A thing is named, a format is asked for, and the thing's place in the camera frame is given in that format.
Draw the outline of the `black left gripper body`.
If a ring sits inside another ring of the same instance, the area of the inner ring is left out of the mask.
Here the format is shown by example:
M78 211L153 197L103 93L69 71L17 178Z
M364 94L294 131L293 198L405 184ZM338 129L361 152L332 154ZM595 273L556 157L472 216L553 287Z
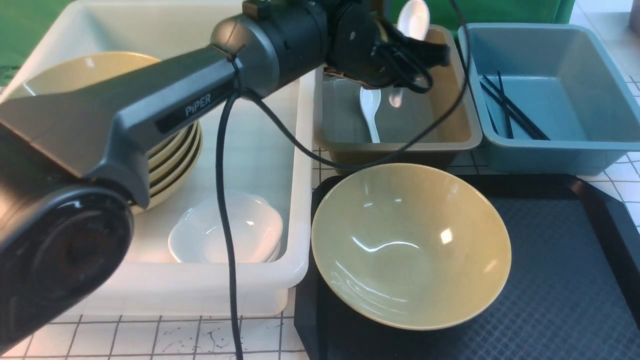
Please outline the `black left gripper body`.
M434 86L429 70L450 64L449 45L405 36L371 11L367 0L327 0L325 11L330 41L327 76L367 89L429 91Z

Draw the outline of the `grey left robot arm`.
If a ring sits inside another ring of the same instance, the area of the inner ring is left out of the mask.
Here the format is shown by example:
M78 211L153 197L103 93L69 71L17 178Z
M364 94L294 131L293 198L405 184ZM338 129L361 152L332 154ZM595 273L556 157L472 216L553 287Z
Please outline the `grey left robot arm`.
M245 0L202 48L70 92L1 104L1 352L96 291L147 207L147 153L224 104L263 99L327 66L369 89L424 94L450 48L402 35L361 0Z

